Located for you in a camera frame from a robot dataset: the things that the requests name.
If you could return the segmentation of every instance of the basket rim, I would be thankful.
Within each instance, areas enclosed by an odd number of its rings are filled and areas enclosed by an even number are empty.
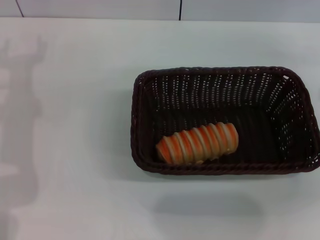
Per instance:
[[[294,163],[222,163],[222,164],[206,164],[199,166],[188,167],[185,165],[168,165],[166,163],[154,162],[142,156],[140,143],[138,139],[138,130],[141,122],[141,99],[145,88],[148,88],[152,79],[160,76],[174,76],[174,75],[232,75],[232,74],[281,74],[288,76],[298,86],[302,94],[301,100],[303,107],[305,107],[305,118],[311,129],[313,141],[316,142],[313,156],[310,159],[318,159],[320,132],[318,123],[315,117],[314,109],[311,104],[310,94],[302,82],[301,78],[292,70],[281,66],[250,66],[250,67],[177,67],[169,69],[153,69],[148,70],[135,79],[132,95],[132,109],[131,109],[131,153],[133,160],[141,169],[161,174],[172,175],[223,175],[223,174],[289,174],[299,172],[310,172],[318,168],[320,164],[314,164],[312,167],[308,166],[310,163],[306,161]]]

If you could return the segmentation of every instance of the woven pattern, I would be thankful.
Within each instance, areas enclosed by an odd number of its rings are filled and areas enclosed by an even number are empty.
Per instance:
[[[238,150],[202,165],[168,165],[163,136],[233,123]],[[143,170],[171,175],[288,174],[319,167],[320,134],[301,79],[283,67],[150,70],[134,83],[131,150]]]

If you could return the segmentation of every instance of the white surface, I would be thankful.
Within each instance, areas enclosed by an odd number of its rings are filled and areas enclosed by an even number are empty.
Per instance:
[[[180,1],[20,0],[19,5],[25,17],[178,20]]]
[[[0,17],[21,17],[15,0],[0,0]]]
[[[146,173],[130,114],[143,71],[275,65],[302,77],[320,119],[320,24],[9,18],[0,29],[1,240],[319,239],[319,170]]]
[[[182,20],[320,23],[318,0],[183,0]]]

